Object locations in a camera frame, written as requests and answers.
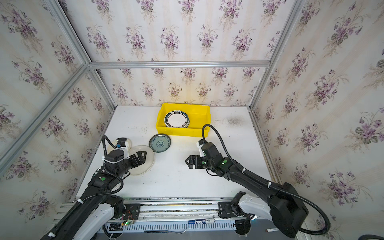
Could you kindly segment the plain white large plate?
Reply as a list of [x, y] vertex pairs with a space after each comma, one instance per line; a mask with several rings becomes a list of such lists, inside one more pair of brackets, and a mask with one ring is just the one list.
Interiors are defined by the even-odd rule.
[[138, 175], [142, 175], [146, 172], [148, 172], [151, 167], [154, 165], [154, 162], [155, 162], [155, 153], [153, 152], [153, 150], [148, 147], [148, 146], [145, 146], [145, 145], [138, 145], [138, 146], [135, 146], [135, 147], [132, 147], [130, 150], [129, 150], [129, 154], [130, 155], [135, 155], [136, 157], [138, 156], [137, 152], [146, 152], [147, 155], [146, 155], [146, 161], [143, 165], [140, 165], [139, 167], [137, 168], [133, 168], [130, 170], [130, 173], [131, 173], [131, 176], [138, 176]]

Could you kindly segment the small green patterned plate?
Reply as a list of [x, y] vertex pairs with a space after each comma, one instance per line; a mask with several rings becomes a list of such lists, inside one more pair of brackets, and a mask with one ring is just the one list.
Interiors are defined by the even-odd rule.
[[171, 138], [166, 134], [156, 134], [151, 137], [149, 147], [154, 153], [163, 153], [167, 151], [172, 144]]

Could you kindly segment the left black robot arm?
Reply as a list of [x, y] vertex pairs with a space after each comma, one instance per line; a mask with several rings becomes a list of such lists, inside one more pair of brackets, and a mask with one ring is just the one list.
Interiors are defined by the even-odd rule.
[[146, 151], [126, 157], [121, 149], [105, 155], [101, 170], [92, 177], [84, 193], [42, 239], [91, 240], [108, 220], [121, 218], [125, 205], [116, 193], [123, 189], [124, 175], [143, 165], [146, 158]]

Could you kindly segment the small cream plate dark spot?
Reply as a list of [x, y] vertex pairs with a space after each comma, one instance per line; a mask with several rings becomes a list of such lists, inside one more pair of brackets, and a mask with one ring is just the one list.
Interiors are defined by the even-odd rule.
[[108, 154], [113, 150], [122, 150], [125, 155], [128, 155], [132, 147], [132, 141], [128, 138], [117, 138], [114, 141], [106, 141], [106, 146]]

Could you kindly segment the white plate dark green rim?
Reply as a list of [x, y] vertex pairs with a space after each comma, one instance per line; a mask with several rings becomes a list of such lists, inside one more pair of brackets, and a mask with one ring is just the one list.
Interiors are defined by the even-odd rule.
[[185, 112], [175, 110], [166, 114], [164, 122], [169, 128], [187, 128], [190, 124], [190, 118]]

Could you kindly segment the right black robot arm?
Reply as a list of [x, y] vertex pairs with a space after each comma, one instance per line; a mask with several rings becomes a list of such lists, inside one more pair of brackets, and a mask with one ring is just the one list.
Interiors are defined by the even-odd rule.
[[243, 186], [268, 206], [265, 216], [280, 232], [292, 239], [296, 237], [309, 211], [292, 185], [280, 185], [252, 173], [229, 156], [223, 157], [211, 142], [200, 144], [200, 154], [185, 160], [189, 169], [206, 169]]

